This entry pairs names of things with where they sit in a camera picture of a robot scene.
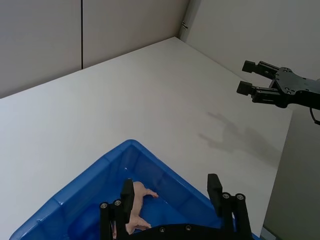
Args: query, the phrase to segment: pink toy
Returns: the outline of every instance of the pink toy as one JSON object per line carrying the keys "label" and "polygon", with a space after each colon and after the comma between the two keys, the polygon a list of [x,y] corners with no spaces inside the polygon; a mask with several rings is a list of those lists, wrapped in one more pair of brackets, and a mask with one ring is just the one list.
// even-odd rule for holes
{"label": "pink toy", "polygon": [[[135,181],[133,183],[134,189],[134,200],[133,207],[130,214],[129,223],[125,225],[126,231],[128,234],[133,234],[135,229],[146,230],[150,229],[151,225],[147,223],[144,219],[142,219],[139,214],[144,203],[144,196],[151,195],[154,198],[159,197],[154,191],[145,188],[142,182]],[[113,238],[115,239],[117,236],[116,225],[113,227]]]}

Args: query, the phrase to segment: screw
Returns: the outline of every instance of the screw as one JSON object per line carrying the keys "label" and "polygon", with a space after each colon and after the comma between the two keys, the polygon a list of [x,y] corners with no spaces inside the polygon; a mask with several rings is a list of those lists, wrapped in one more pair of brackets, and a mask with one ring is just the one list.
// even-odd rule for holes
{"label": "screw", "polygon": [[228,193],[224,193],[224,194],[222,195],[222,197],[223,197],[224,199],[228,199],[228,198],[230,198],[230,196],[229,196],[229,194],[228,194]]}
{"label": "screw", "polygon": [[108,204],[102,203],[102,204],[100,205],[100,208],[105,209],[107,206],[108,206]]}
{"label": "screw", "polygon": [[120,200],[115,201],[114,205],[119,206],[121,204]]}
{"label": "screw", "polygon": [[241,195],[241,194],[239,194],[239,195],[236,196],[236,198],[239,199],[239,200],[243,200],[243,199],[244,199],[244,196]]}

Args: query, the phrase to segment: white tabletop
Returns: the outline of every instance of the white tabletop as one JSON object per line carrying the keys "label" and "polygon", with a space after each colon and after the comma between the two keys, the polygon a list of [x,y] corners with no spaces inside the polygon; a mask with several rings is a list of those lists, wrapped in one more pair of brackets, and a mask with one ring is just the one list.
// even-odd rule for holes
{"label": "white tabletop", "polygon": [[217,173],[259,235],[292,112],[237,94],[240,80],[170,38],[0,99],[0,239],[127,139],[205,195]]}

